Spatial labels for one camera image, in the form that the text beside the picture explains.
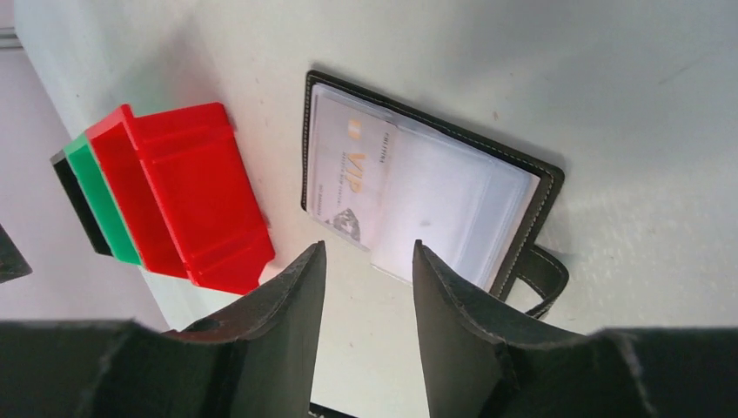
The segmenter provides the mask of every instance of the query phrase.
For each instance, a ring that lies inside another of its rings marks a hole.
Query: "table surface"
[[[17,2],[72,138],[221,101],[271,224],[272,277],[324,239],[313,400],[427,415],[412,292],[299,207],[305,73],[328,70],[563,166],[538,242],[571,272],[547,321],[738,323],[738,3],[733,0]],[[182,327],[235,296],[145,274]],[[534,304],[516,285],[511,303]]]

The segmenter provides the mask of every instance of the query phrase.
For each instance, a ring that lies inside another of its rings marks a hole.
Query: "wallet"
[[[301,205],[369,252],[378,269],[412,282],[416,239],[457,273],[505,300],[515,279],[543,299],[568,271],[534,244],[563,171],[321,71],[307,73]]]

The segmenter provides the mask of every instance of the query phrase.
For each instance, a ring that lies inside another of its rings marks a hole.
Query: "black leather wallet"
[[[315,118],[313,90],[316,85],[321,88],[346,94],[351,100],[362,104],[377,106],[396,118],[410,121],[420,126],[439,132],[440,135],[459,141],[468,147],[484,152],[509,165],[518,167],[537,178],[537,185],[532,189],[532,197],[527,201],[520,223],[511,234],[509,247],[502,255],[499,269],[493,277],[489,293],[500,300],[505,300],[512,288],[514,280],[521,279],[543,299],[543,302],[528,313],[541,317],[555,301],[568,281],[567,269],[550,253],[534,244],[543,222],[564,182],[564,172],[547,162],[541,161],[509,146],[500,144],[491,138],[480,136],[464,128],[447,123],[433,115],[424,113],[399,101],[368,90],[359,85],[349,83],[340,78],[320,71],[309,71],[305,88],[305,120],[303,130],[303,188],[301,205],[308,210],[309,161],[312,123]]]

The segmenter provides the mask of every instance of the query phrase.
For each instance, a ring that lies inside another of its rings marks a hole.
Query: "red container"
[[[274,249],[221,104],[140,118],[124,104],[87,136],[147,269],[258,286]]]

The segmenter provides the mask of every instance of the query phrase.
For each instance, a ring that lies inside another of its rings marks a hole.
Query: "black strap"
[[[542,318],[551,308],[569,281],[569,271],[553,255],[533,246],[520,255],[522,260],[514,271],[515,277],[526,282],[543,301],[526,314]]]

